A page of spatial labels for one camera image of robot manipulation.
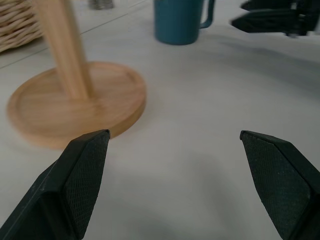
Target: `white tabletop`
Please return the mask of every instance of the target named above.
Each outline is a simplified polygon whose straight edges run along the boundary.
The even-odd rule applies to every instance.
[[[320,169],[320,38],[241,32],[228,21],[242,0],[222,0],[195,44],[171,46],[154,39],[151,1],[115,3],[74,2],[87,58],[139,71],[148,99],[109,143],[84,239],[280,240],[239,135],[288,140]],[[19,85],[53,66],[41,40],[0,56],[0,225],[61,154],[29,145],[5,112]]]

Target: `wooden base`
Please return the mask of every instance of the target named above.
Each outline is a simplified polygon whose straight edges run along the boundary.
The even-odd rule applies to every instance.
[[[94,90],[89,100],[69,99],[55,68],[21,85],[7,106],[13,125],[30,142],[59,149],[85,133],[109,129],[114,138],[130,128],[146,104],[142,77],[115,63],[90,62],[88,68]]]

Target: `wooden paper towel holder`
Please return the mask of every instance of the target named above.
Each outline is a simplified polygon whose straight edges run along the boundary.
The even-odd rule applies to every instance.
[[[65,148],[78,136],[123,133],[142,115],[146,85],[133,69],[86,62],[69,0],[33,0],[56,68],[32,77],[11,96],[7,113],[31,143]]]

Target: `wicker basket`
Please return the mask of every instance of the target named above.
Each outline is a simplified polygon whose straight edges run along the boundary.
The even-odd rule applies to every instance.
[[[0,52],[41,36],[30,0],[0,0]]]

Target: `blue mug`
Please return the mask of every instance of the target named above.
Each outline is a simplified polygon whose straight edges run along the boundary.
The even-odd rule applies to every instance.
[[[209,0],[207,19],[201,23],[204,0],[154,0],[155,37],[171,45],[194,43],[199,29],[208,28],[214,19],[215,0]]]

